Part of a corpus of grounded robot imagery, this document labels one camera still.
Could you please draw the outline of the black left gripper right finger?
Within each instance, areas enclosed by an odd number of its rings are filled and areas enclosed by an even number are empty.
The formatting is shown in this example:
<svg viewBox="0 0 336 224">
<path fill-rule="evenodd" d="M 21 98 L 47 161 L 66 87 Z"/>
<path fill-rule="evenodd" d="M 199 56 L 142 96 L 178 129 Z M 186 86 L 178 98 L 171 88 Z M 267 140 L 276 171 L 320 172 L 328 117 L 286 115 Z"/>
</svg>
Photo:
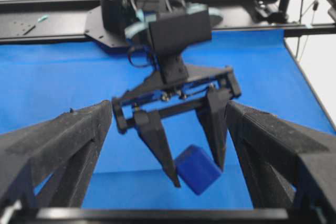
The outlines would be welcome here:
<svg viewBox="0 0 336 224">
<path fill-rule="evenodd" d="M 256 208 L 335 217 L 335 136 L 230 101 L 225 121 Z"/>
</svg>

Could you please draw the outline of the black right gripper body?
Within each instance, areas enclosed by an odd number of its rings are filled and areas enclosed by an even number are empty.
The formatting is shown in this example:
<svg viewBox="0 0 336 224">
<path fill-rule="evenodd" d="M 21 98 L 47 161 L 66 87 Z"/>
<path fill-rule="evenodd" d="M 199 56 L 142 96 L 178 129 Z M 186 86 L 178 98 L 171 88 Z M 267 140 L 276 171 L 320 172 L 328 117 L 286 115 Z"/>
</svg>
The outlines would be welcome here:
<svg viewBox="0 0 336 224">
<path fill-rule="evenodd" d="M 177 96 L 180 100 L 199 93 L 186 93 L 216 81 L 220 90 L 228 91 L 228 98 L 241 96 L 241 89 L 234 75 L 233 68 L 202 67 L 184 63 L 176 63 L 165 71 L 153 71 L 144 81 L 132 90 L 127 90 L 121 97 L 112 99 L 113 115 L 117 122 L 118 132 L 124 134 L 135 127 L 134 119 L 126 119 L 122 108 L 125 106 L 140 107 L 156 101 L 167 102 Z"/>
</svg>

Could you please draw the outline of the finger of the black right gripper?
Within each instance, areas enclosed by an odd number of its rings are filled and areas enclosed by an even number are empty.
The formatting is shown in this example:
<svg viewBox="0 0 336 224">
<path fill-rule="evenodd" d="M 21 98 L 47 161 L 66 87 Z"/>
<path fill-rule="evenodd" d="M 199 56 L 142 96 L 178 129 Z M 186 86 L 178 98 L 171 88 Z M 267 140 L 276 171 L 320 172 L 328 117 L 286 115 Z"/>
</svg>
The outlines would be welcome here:
<svg viewBox="0 0 336 224">
<path fill-rule="evenodd" d="M 196 109 L 196 116 L 200 122 L 215 164 L 224 170 L 226 155 L 227 126 L 224 119 L 225 106 L 229 101 L 226 89 L 216 89 L 209 86 L 202 105 Z"/>
<path fill-rule="evenodd" d="M 153 110 L 147 112 L 145 110 L 139 110 L 133 113 L 133 118 L 140 139 L 160 163 L 162 170 L 172 181 L 173 185 L 176 188 L 180 188 L 181 184 L 176 173 L 175 164 L 159 111 Z"/>
</svg>

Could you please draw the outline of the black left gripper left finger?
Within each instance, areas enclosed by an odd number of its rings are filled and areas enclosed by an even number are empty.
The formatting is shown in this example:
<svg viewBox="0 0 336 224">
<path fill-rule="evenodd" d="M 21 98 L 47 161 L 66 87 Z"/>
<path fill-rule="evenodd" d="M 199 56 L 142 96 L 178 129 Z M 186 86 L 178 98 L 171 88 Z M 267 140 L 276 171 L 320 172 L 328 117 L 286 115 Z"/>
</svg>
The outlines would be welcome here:
<svg viewBox="0 0 336 224">
<path fill-rule="evenodd" d="M 108 100 L 1 135 L 1 207 L 80 207 L 112 121 Z"/>
</svg>

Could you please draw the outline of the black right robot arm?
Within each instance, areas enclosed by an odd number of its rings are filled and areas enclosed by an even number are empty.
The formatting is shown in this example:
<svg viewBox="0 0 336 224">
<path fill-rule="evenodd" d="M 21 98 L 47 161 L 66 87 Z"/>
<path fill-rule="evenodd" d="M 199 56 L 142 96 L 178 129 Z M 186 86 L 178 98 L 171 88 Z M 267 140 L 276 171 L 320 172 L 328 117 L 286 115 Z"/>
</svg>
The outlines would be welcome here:
<svg viewBox="0 0 336 224">
<path fill-rule="evenodd" d="M 128 46 L 127 57 L 146 54 L 153 72 L 112 99 L 119 133 L 136 129 L 175 187 L 180 187 L 162 119 L 194 110 L 216 166 L 223 169 L 227 126 L 225 107 L 241 95 L 231 67 L 185 64 L 182 52 L 209 41 L 222 22 L 219 9 L 185 0 L 100 0 L 87 15 L 85 34 L 112 48 Z"/>
</svg>

